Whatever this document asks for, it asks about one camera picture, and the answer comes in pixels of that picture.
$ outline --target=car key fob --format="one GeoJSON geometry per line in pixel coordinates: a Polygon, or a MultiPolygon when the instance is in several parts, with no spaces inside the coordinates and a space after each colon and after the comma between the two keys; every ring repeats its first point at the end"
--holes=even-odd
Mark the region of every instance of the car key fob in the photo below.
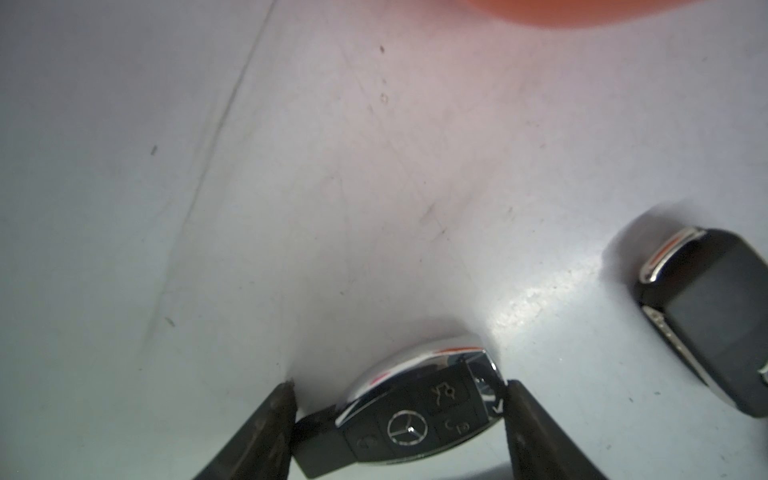
{"type": "Polygon", "coordinates": [[[339,405],[299,420],[291,450],[308,478],[424,458],[501,419],[505,389],[477,336],[421,345],[369,370],[339,405]]]}
{"type": "Polygon", "coordinates": [[[768,416],[768,265],[724,230],[688,227],[641,267],[635,296],[722,400],[768,416]]]}

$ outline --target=white surface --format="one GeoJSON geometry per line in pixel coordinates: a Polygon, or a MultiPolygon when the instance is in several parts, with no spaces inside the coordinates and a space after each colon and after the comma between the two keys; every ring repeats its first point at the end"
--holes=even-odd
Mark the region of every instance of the white surface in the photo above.
{"type": "MultiPolygon", "coordinates": [[[[0,7],[3,478],[185,480],[286,377],[309,411],[466,329],[610,478],[764,476],[766,423],[609,270],[664,201],[768,254],[765,2],[543,31],[279,0],[250,55],[268,7],[0,7]]],[[[328,479],[507,461],[499,425],[328,479]]]]}

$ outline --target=chrome key fob edge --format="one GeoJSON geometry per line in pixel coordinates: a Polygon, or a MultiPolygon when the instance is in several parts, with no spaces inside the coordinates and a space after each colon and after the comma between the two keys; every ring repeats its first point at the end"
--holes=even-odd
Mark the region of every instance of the chrome key fob edge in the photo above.
{"type": "Polygon", "coordinates": [[[501,419],[505,388],[479,337],[423,344],[363,374],[339,405],[299,420],[292,453],[316,478],[354,462],[444,452],[501,419]]]}

